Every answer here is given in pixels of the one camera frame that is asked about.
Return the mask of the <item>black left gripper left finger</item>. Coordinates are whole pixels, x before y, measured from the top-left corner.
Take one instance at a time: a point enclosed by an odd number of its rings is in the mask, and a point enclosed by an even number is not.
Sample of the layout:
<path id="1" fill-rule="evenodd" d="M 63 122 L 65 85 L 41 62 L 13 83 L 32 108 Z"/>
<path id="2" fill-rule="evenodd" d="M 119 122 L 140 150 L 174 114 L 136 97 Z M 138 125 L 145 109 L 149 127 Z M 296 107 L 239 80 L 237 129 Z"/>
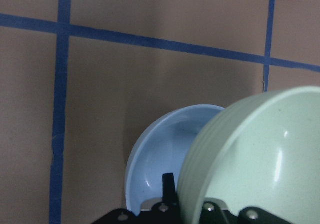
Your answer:
<path id="1" fill-rule="evenodd" d="M 162 200 L 167 204 L 177 205 L 178 203 L 173 173 L 164 173 L 162 175 Z"/>

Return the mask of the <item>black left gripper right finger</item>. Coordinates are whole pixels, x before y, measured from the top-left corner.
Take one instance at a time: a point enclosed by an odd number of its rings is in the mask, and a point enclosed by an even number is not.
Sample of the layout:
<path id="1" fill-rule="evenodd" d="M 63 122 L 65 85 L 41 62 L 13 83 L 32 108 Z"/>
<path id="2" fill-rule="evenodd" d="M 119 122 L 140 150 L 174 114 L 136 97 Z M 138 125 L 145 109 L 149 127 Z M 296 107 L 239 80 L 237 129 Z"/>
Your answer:
<path id="1" fill-rule="evenodd" d="M 237 224 L 238 217 L 229 211 L 227 204 L 217 198 L 205 198 L 200 215 L 200 224 Z"/>

